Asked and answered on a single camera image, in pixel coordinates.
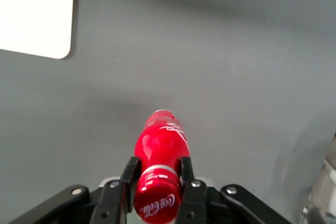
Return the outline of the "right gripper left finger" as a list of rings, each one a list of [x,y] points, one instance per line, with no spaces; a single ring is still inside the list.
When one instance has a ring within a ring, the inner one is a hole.
[[[91,223],[127,223],[132,212],[136,183],[141,174],[141,161],[131,157],[119,179],[107,181],[93,209]]]

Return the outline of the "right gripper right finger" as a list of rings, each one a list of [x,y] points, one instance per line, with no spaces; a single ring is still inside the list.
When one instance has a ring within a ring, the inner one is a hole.
[[[190,157],[181,158],[181,172],[183,194],[175,223],[206,223],[207,186],[195,178]]]

